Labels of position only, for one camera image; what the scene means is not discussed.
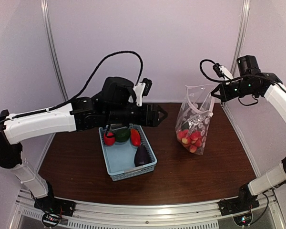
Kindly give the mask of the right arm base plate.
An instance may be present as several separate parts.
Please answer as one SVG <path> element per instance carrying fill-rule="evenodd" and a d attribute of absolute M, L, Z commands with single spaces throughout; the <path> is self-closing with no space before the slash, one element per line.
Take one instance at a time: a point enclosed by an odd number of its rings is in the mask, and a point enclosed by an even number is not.
<path fill-rule="evenodd" d="M 217 204 L 221 216 L 231 215 L 234 223 L 243 228 L 253 222 L 252 210 L 259 207 L 259 201 L 256 198 L 249 200 L 243 200 L 240 197 L 222 198 Z"/>

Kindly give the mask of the red orange bell pepper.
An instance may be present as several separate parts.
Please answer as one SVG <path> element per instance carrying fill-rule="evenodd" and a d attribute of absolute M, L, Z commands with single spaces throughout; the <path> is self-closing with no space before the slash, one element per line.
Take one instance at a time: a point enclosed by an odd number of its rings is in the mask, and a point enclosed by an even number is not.
<path fill-rule="evenodd" d="M 140 146 L 141 145 L 141 136 L 137 129 L 132 128 L 131 130 L 130 140 L 133 146 Z"/>

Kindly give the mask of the red tomato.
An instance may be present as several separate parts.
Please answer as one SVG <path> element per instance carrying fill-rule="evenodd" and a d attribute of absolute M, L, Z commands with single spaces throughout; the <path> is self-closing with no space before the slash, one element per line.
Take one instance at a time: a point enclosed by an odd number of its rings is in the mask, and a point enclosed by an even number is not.
<path fill-rule="evenodd" d="M 115 135 L 112 132 L 104 133 L 103 141 L 106 146 L 112 146 L 115 143 Z"/>

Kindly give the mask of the green bell pepper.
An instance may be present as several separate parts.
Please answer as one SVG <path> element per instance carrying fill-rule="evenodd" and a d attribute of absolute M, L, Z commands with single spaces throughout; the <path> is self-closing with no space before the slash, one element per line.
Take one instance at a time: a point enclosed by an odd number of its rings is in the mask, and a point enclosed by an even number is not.
<path fill-rule="evenodd" d="M 130 138 L 131 135 L 131 131 L 130 129 L 119 129 L 115 132 L 115 141 L 118 143 L 124 143 L 126 141 L 128 141 L 128 139 Z"/>

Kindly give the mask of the green cucumber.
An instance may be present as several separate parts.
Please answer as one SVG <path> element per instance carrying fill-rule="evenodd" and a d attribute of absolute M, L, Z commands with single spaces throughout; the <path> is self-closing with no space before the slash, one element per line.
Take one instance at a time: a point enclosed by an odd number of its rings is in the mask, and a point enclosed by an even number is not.
<path fill-rule="evenodd" d="M 188 122 L 184 123 L 184 124 L 181 126 L 181 129 L 182 129 L 182 130 L 188 130 L 188 129 L 189 129 L 189 123 L 188 123 Z"/>

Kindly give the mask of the red peach bunch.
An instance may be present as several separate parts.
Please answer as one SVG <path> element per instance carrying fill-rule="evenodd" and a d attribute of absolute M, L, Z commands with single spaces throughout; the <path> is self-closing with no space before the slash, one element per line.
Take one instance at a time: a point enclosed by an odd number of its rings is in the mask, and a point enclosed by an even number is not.
<path fill-rule="evenodd" d="M 176 132 L 178 142 L 180 142 L 185 149 L 190 153 L 196 155 L 202 155 L 206 142 L 206 131 L 195 130 L 189 132 L 188 129 L 179 130 Z"/>

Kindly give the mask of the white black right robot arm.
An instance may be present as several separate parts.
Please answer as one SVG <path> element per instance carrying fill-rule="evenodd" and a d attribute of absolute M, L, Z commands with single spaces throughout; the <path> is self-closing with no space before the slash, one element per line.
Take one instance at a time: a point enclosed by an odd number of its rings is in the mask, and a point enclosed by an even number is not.
<path fill-rule="evenodd" d="M 232 74 L 219 63 L 213 64 L 213 70 L 218 77 L 218 86 L 211 95 L 225 103 L 233 99 L 240 99 L 247 95 L 255 99 L 263 97 L 279 113 L 286 123 L 286 88 L 274 73 L 264 73 L 260 70 L 256 57 L 246 55 L 237 60 L 239 77 Z M 261 177 L 240 188 L 239 197 L 235 199 L 238 210 L 246 210 L 252 203 L 253 197 L 286 183 L 286 157 L 276 167 L 268 170 Z"/>

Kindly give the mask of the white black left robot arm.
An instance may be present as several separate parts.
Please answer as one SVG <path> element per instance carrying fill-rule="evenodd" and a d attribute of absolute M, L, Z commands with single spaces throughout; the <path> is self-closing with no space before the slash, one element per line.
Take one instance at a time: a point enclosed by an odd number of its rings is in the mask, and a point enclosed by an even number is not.
<path fill-rule="evenodd" d="M 133 84 L 122 77 L 108 77 L 92 97 L 75 96 L 55 107 L 22 114 L 0 113 L 0 167 L 11 170 L 49 212 L 59 208 L 51 187 L 22 157 L 22 140 L 42 135 L 85 131 L 113 124 L 157 127 L 167 112 L 158 104 L 143 102 L 151 88 L 144 79 Z"/>

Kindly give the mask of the purple eggplant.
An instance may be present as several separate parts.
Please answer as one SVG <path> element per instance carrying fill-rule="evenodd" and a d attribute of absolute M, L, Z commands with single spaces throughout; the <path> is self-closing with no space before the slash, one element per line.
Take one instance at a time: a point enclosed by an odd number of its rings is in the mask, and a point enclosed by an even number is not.
<path fill-rule="evenodd" d="M 136 167 L 143 166 L 150 163 L 149 153 L 144 145 L 137 148 L 134 156 L 134 164 Z"/>

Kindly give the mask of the clear polka dot zip bag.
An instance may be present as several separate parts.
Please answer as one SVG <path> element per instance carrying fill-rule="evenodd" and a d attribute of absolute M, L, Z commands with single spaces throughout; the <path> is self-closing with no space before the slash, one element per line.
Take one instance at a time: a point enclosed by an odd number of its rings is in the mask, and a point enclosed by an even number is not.
<path fill-rule="evenodd" d="M 188 122 L 189 132 L 205 130 L 206 137 L 213 117 L 215 98 L 211 96 L 213 85 L 186 86 L 184 101 L 180 106 L 175 125 L 175 133 Z"/>

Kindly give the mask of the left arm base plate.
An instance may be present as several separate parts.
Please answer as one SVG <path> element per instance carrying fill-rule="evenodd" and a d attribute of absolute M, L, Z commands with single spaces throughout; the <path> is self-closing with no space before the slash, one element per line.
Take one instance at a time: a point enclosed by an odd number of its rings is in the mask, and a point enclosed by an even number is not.
<path fill-rule="evenodd" d="M 42 224 L 47 228 L 53 228 L 60 224 L 63 216 L 72 217 L 76 203 L 60 198 L 35 198 L 34 207 L 43 212 Z"/>

